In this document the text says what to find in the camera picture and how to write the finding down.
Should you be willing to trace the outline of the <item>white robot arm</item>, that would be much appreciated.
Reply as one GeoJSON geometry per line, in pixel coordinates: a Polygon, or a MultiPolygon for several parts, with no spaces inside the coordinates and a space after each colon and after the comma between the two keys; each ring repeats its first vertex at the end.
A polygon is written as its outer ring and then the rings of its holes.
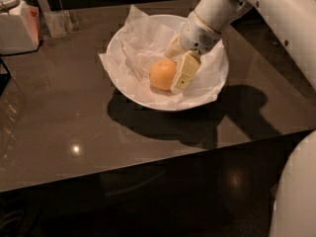
{"type": "MultiPolygon", "coordinates": [[[[177,57],[171,91],[193,81],[200,57],[233,21],[255,8],[316,89],[316,0],[200,0],[165,51],[177,57]]],[[[297,144],[280,177],[270,237],[316,237],[316,131],[297,144]]]]}

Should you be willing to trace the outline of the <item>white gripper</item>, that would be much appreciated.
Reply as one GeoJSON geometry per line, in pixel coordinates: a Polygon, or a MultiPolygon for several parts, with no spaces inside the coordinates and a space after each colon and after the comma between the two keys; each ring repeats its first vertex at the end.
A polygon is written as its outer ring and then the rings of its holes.
{"type": "Polygon", "coordinates": [[[180,35],[171,40],[164,52],[167,58],[176,58],[176,74],[171,85],[173,94],[188,88],[200,67],[200,55],[212,51],[220,39],[221,35],[210,29],[195,12],[188,15],[180,35]]]}

